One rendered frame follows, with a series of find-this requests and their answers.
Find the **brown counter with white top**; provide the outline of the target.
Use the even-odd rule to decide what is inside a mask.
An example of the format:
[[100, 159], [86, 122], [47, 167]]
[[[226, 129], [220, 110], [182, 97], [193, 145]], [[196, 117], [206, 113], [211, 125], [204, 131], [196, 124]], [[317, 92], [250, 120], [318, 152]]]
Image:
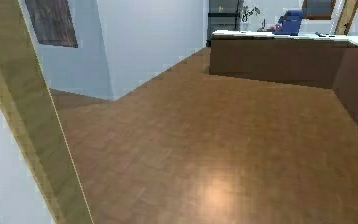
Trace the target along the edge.
[[209, 72], [331, 89], [358, 127], [358, 36], [217, 30]]

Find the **green house plant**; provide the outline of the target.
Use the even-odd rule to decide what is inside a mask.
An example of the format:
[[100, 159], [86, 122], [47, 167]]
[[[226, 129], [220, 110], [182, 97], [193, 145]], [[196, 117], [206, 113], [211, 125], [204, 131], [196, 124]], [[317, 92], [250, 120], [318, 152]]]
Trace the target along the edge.
[[261, 13], [260, 9], [256, 6], [250, 8], [249, 6], [243, 6], [241, 11], [241, 20], [247, 22], [253, 15], [257, 16]]

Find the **blue coffee machine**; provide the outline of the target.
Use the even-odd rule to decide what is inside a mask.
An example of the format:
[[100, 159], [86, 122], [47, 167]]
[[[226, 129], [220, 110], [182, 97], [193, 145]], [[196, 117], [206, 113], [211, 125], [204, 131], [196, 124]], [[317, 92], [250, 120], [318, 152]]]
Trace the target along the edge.
[[302, 19], [302, 10], [288, 10], [279, 18], [273, 33], [276, 35], [297, 36], [299, 34]]

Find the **brown framed window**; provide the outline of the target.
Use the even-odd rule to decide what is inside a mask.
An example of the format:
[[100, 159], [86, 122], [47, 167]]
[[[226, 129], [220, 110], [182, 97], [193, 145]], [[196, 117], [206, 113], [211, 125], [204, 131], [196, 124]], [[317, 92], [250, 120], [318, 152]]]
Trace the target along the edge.
[[336, 0], [303, 0], [303, 18], [308, 20], [330, 20]]

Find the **tan wooden room door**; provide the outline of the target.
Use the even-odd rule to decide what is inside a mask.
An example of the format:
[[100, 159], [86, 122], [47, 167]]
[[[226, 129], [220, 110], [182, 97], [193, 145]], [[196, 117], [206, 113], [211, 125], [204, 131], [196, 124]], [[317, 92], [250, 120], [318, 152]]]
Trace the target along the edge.
[[343, 0], [343, 6], [335, 28], [335, 35], [347, 35], [356, 11], [358, 9], [358, 0]]

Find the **dark brown framed wall picture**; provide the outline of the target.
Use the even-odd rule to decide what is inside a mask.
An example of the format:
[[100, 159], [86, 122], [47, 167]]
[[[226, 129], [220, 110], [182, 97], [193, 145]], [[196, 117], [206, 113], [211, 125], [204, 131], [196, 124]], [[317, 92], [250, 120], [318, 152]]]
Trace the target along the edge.
[[39, 44], [77, 48], [68, 0], [24, 0]]

